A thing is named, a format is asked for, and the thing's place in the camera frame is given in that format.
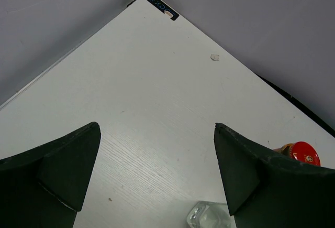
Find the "black logo sticker left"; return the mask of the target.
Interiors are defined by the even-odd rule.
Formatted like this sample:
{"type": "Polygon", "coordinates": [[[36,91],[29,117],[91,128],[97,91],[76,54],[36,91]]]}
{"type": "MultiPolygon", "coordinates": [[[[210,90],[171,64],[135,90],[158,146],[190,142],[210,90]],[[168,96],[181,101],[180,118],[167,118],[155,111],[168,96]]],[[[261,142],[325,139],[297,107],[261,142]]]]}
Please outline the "black logo sticker left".
{"type": "Polygon", "coordinates": [[[160,12],[167,15],[170,20],[175,21],[180,15],[162,0],[147,0],[160,12]]]}

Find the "red-lid sauce jar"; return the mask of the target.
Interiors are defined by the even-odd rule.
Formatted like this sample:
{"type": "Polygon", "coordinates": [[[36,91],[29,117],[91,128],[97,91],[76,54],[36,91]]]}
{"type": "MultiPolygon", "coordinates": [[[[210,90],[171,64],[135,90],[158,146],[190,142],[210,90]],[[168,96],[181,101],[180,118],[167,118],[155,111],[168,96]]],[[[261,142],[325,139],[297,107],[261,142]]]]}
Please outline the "red-lid sauce jar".
{"type": "Polygon", "coordinates": [[[307,142],[296,142],[283,145],[274,151],[310,165],[321,166],[320,158],[316,150],[307,142]]]}

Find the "small tape scrap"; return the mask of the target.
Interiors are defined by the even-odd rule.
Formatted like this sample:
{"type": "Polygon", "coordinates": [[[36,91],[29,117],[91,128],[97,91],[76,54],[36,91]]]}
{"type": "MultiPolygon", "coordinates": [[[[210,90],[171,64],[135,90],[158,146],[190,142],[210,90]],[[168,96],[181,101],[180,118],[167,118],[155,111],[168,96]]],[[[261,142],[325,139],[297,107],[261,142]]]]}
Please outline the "small tape scrap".
{"type": "Polygon", "coordinates": [[[211,54],[211,55],[210,55],[210,59],[211,59],[212,61],[219,61],[219,55],[211,54]]]}

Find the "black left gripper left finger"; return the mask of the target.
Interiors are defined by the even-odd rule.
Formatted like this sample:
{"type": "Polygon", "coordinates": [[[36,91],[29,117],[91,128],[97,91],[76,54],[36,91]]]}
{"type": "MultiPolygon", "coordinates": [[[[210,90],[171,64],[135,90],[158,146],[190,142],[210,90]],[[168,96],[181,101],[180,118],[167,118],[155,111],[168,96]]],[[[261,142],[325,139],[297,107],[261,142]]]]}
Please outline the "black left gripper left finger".
{"type": "Polygon", "coordinates": [[[1,159],[1,227],[73,227],[100,141],[100,126],[91,122],[1,159]]]}

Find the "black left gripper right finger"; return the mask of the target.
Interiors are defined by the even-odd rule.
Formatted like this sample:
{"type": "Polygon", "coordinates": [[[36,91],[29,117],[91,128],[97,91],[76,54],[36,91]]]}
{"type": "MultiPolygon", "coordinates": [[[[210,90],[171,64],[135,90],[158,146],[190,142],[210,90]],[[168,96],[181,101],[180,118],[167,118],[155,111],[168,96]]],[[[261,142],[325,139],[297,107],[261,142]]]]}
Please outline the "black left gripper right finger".
{"type": "Polygon", "coordinates": [[[334,170],[291,159],[218,123],[214,144],[237,227],[334,227],[334,170]]]}

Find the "clear glass bottle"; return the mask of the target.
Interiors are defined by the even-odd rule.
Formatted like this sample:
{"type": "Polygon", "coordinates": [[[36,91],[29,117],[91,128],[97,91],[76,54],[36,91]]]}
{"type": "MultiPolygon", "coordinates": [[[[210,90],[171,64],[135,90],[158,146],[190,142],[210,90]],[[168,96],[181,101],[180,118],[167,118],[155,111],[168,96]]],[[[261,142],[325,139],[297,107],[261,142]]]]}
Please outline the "clear glass bottle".
{"type": "Polygon", "coordinates": [[[234,217],[229,215],[226,203],[199,201],[186,217],[192,228],[234,228],[234,217]]]}

